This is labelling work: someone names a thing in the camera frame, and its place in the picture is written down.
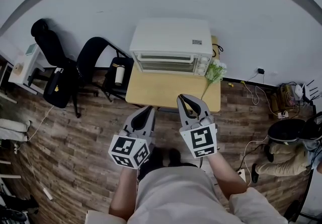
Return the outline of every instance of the black chair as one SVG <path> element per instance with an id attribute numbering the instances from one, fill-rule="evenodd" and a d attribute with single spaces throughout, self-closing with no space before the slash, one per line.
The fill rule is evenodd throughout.
<path id="1" fill-rule="evenodd" d="M 95 65 L 102 54 L 103 50 L 107 47 L 111 46 L 116 50 L 117 58 L 123 59 L 119 57 L 119 54 L 123 55 L 125 58 L 128 58 L 128 56 L 122 52 L 120 49 L 115 47 L 113 44 L 105 40 L 104 38 L 101 37 L 93 37 L 89 39 L 86 44 L 84 45 L 82 51 L 80 52 L 78 59 L 77 59 L 77 70 L 78 73 L 81 77 L 81 79 L 87 83 L 91 84 L 97 88 L 99 88 L 106 96 L 106 98 L 111 102 L 110 95 L 112 94 L 113 96 L 125 100 L 122 96 L 120 96 L 116 91 L 114 91 L 111 87 L 109 86 L 100 86 L 98 84 L 93 83 L 93 75 L 94 75 L 94 70 L 95 70 Z"/>
<path id="2" fill-rule="evenodd" d="M 48 81 L 43 97 L 47 102 L 58 108 L 65 108 L 72 96 L 75 114 L 79 118 L 76 100 L 79 75 L 76 62 L 65 56 L 57 35 L 49 30 L 44 19 L 40 19 L 33 24 L 31 35 L 35 37 L 35 41 L 48 63 L 57 66 L 57 68 L 49 78 L 39 75 L 38 70 L 35 70 L 28 78 L 28 84 L 30 85 L 33 79 Z"/>

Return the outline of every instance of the power adapter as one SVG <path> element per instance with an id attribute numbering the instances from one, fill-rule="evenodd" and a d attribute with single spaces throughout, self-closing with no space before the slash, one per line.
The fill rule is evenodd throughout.
<path id="1" fill-rule="evenodd" d="M 262 68 L 258 68 L 258 69 L 257 69 L 257 72 L 258 72 L 259 74 L 264 74 L 264 73 L 265 73 L 265 71 L 264 71 Z"/>

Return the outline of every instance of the white t-shirt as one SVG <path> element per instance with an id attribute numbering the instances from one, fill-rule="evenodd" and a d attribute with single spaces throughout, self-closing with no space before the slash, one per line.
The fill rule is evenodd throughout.
<path id="1" fill-rule="evenodd" d="M 287 224 L 267 199 L 254 188 L 232 195 L 228 213 L 215 196 L 214 185 L 196 167 L 154 170 L 139 184 L 136 210 L 128 224 Z M 110 216 L 108 224 L 125 220 Z"/>

